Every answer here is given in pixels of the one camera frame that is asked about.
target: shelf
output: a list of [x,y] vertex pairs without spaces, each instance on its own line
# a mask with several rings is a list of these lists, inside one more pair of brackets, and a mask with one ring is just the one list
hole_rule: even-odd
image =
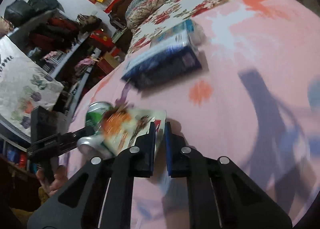
[[[99,56],[100,56],[100,54],[101,54],[101,50],[99,50],[98,48],[96,48],[96,49],[94,50],[94,53],[95,53],[95,57],[96,57],[96,58],[99,58]],[[73,115],[74,115],[74,113],[75,113],[75,111],[76,111],[76,108],[77,108],[77,106],[78,106],[78,102],[79,102],[80,96],[81,96],[81,94],[82,94],[83,88],[84,88],[84,86],[85,86],[85,84],[86,84],[86,82],[87,82],[87,80],[88,80],[88,78],[89,78],[89,75],[90,75],[90,73],[91,73],[94,65],[95,65],[95,62],[94,62],[93,65],[91,65],[91,66],[88,67],[87,71],[84,73],[84,75],[83,75],[83,77],[82,77],[82,79],[81,79],[81,81],[80,81],[80,83],[79,83],[79,85],[78,85],[77,92],[76,92],[76,94],[75,94],[74,97],[73,97],[73,100],[72,100],[72,102],[71,102],[71,104],[70,104],[70,108],[69,108],[69,111],[68,111],[68,114],[67,114],[67,125],[66,125],[66,130],[65,130],[65,132],[68,132],[69,125],[71,124],[72,117],[73,117]]]
[[5,136],[3,136],[3,135],[1,135],[1,134],[0,134],[0,138],[2,138],[4,141],[8,142],[10,145],[12,145],[12,146],[14,146],[14,147],[16,147],[16,148],[20,149],[21,151],[23,151],[23,152],[27,152],[27,149],[26,149],[26,148],[21,147],[19,144],[17,144],[17,143],[15,143],[15,142],[11,141],[10,139],[7,139]]
[[30,31],[35,29],[39,24],[46,23],[55,13],[56,10],[48,10],[41,15],[33,17],[23,25],[16,27],[12,32],[8,33],[7,36],[20,50],[23,50],[26,47],[26,40],[29,38],[28,35]]
[[12,125],[9,121],[7,121],[4,117],[0,115],[0,124],[3,125],[6,129],[12,132],[14,135],[18,136],[19,138],[23,139],[24,141],[31,143],[31,138],[19,130],[17,127]]
[[31,177],[31,178],[37,178],[35,174],[32,174],[30,172],[28,172],[27,170],[23,169],[23,168],[20,168],[18,167],[15,163],[9,161],[6,159],[6,157],[2,154],[0,154],[0,159],[4,160],[7,164],[9,164],[11,167],[13,167],[15,170],[27,175],[28,177]]
[[56,69],[54,69],[54,71],[52,72],[52,74],[50,74],[50,76],[52,78],[56,78],[57,75],[59,74],[59,72],[61,71],[61,69],[63,68],[63,66],[67,63],[67,61],[70,59],[70,57],[74,54],[74,52],[79,48],[79,46],[86,41],[86,39],[90,36],[91,33],[85,33],[83,34],[82,38],[80,38],[80,40],[78,41],[78,43],[76,43],[72,49],[67,53],[66,57],[62,60],[62,62],[56,67]]

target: finger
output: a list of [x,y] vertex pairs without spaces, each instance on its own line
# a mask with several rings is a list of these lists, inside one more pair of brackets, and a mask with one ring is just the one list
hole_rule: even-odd
[[38,178],[40,185],[44,189],[44,191],[48,194],[50,192],[49,183],[44,176],[44,172],[42,170],[38,170],[36,173],[36,177]]
[[53,183],[50,186],[50,191],[58,190],[60,187],[62,187],[66,182],[68,181],[68,178],[66,176],[63,176],[61,179],[56,179],[53,181]]
[[36,173],[36,177],[39,181],[44,181],[44,172],[42,170],[38,170]]
[[57,192],[57,190],[51,191],[51,192],[48,194],[49,197],[52,197],[56,192]]
[[66,167],[65,166],[62,166],[62,165],[60,165],[58,168],[57,168],[57,170],[56,170],[56,172],[55,172],[55,174],[54,174],[54,178],[55,179],[62,179],[64,176],[66,176],[67,175],[67,169],[66,169]]

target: white tote bag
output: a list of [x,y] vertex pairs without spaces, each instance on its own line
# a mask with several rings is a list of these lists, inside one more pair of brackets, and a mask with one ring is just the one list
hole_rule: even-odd
[[63,89],[12,41],[0,39],[0,114],[30,136],[31,111],[52,110]]

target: handbag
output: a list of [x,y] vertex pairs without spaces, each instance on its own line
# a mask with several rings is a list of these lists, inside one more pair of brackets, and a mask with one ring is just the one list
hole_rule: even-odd
[[84,16],[79,14],[78,20],[80,22],[80,32],[92,32],[99,28],[102,20],[96,16]]
[[7,6],[4,19],[19,27],[36,15],[36,11],[24,0],[16,0]]
[[43,0],[47,3],[49,9],[55,9],[59,6],[59,2],[57,0]]

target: green can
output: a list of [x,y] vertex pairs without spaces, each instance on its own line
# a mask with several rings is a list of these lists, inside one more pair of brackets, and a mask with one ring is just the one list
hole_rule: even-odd
[[113,106],[108,102],[95,102],[92,103],[85,116],[85,125],[91,126],[97,131],[101,126],[101,120],[106,113],[113,109]]

